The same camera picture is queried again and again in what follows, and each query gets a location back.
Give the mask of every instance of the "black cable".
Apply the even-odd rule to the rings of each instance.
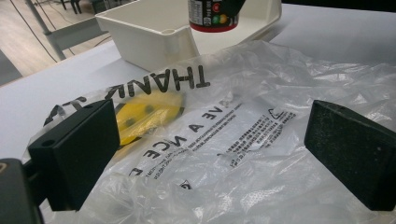
[[[102,44],[103,41],[109,39],[110,37],[111,37],[111,36],[108,36],[108,37],[106,37],[105,39],[99,41],[99,43],[95,44],[95,46],[93,46],[93,47],[97,47],[98,45]]]
[[[47,19],[49,20],[49,23],[52,25],[53,29],[56,30],[55,26],[53,25],[52,21],[50,20],[50,17],[47,15],[46,11],[44,8],[41,6],[41,4],[38,2],[38,0],[35,0],[37,4],[41,7],[41,10],[43,11],[44,15],[46,15]]]
[[[52,55],[50,55],[49,51],[46,49],[46,47],[43,45],[43,43],[41,43],[40,39],[38,39],[38,36],[35,34],[35,32],[32,30],[32,27],[30,27],[29,23],[27,23],[26,19],[22,16],[22,14],[20,13],[20,11],[17,9],[17,7],[14,5],[14,2],[12,0],[9,0],[12,4],[12,6],[14,6],[15,10],[17,10],[18,14],[20,14],[21,18],[23,19],[23,21],[26,23],[27,27],[29,27],[30,31],[32,32],[32,34],[35,36],[35,39],[37,39],[38,43],[40,43],[40,45],[43,47],[43,49],[48,53],[48,55],[51,57],[51,59],[53,61],[55,61],[57,63],[57,61],[52,57]]]
[[[52,9],[54,9],[56,12],[58,12],[59,15],[61,15],[61,17],[64,18],[65,21],[69,22],[70,24],[74,24],[73,22],[68,21],[60,11],[58,11],[55,7],[53,7],[53,6],[50,4],[50,1],[49,1],[49,6],[52,7]]]

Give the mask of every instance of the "floor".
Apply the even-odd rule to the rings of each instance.
[[[0,87],[7,84],[10,81],[18,79],[21,73],[17,68],[9,61],[9,59],[4,55],[3,51],[0,50]]]
[[[80,1],[81,14],[75,14],[69,2],[65,3],[66,10],[57,0],[32,0],[32,2],[36,3],[40,16],[51,31],[94,16],[89,0]],[[12,3],[15,4],[15,7],[32,27],[33,32],[48,52],[40,45]],[[0,0],[0,22],[0,50],[23,77],[30,76],[60,61],[47,38],[43,35],[32,11],[23,0]],[[71,49],[64,50],[64,54],[66,58],[70,58],[109,40],[111,40],[109,34],[101,35]]]

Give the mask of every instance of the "yellow object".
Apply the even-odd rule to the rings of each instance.
[[[220,15],[220,23],[223,24],[227,21],[227,16],[225,14]]]
[[[175,92],[136,95],[116,115],[120,144],[130,144],[139,136],[171,122],[179,115],[182,103],[182,95]]]

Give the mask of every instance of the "can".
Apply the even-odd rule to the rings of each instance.
[[[219,33],[238,25],[240,0],[188,0],[190,27],[194,30]]]

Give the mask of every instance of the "metal stand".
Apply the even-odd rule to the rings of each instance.
[[[66,59],[63,53],[64,49],[69,49],[77,44],[107,33],[100,29],[96,18],[81,21],[56,31],[50,31],[40,14],[38,14],[32,0],[26,0],[26,4],[31,9],[41,29],[43,29],[43,34],[55,50],[56,55],[61,60]]]

